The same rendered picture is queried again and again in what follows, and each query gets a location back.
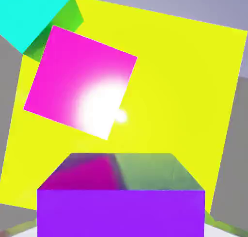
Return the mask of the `small cyan cube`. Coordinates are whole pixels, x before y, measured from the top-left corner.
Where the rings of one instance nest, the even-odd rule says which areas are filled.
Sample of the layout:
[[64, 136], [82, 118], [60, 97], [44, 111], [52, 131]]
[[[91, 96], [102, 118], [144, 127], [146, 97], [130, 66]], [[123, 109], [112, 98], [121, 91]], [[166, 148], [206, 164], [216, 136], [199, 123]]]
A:
[[76, 0], [0, 0], [0, 36], [36, 61], [54, 25], [74, 32], [82, 22]]

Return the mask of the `small magenta cube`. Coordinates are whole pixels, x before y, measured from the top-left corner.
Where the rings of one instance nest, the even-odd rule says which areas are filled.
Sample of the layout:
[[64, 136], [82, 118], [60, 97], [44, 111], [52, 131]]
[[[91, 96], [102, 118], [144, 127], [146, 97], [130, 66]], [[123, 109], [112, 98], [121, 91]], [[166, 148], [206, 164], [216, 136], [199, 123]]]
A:
[[24, 109], [107, 140], [136, 60], [53, 26]]

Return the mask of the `small purple cube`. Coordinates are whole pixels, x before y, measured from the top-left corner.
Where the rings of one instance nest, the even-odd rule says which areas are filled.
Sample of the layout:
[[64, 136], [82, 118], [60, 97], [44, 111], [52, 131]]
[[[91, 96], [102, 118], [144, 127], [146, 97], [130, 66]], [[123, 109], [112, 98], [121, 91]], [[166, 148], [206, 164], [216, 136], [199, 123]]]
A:
[[204, 237], [204, 221], [172, 154], [72, 153], [37, 189], [38, 237]]

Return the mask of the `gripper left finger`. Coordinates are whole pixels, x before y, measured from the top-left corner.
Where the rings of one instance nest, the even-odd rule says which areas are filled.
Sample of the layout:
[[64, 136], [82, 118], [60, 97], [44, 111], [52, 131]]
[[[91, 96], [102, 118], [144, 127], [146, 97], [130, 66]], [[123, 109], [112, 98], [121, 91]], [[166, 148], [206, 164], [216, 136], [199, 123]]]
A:
[[37, 237], [37, 220], [27, 221], [3, 230], [2, 237]]

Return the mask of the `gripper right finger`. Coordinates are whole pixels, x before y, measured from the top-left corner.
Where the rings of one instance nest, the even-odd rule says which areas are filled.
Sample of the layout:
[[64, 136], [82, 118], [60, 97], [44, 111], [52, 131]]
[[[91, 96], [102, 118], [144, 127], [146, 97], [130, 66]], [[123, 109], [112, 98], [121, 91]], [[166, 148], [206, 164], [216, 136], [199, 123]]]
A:
[[216, 221], [205, 212], [204, 237], [248, 237], [248, 231]]

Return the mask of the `large yellow box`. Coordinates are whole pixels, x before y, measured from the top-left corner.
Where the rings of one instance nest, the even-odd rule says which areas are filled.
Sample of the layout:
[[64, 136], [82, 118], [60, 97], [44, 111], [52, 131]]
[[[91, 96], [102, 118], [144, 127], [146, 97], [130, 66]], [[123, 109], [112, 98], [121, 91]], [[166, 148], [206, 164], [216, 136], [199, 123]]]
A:
[[36, 208], [36, 190], [71, 153], [172, 153], [210, 211], [247, 32], [98, 0], [76, 0], [77, 34], [137, 56], [108, 140], [24, 111], [38, 62], [23, 56], [0, 204]]

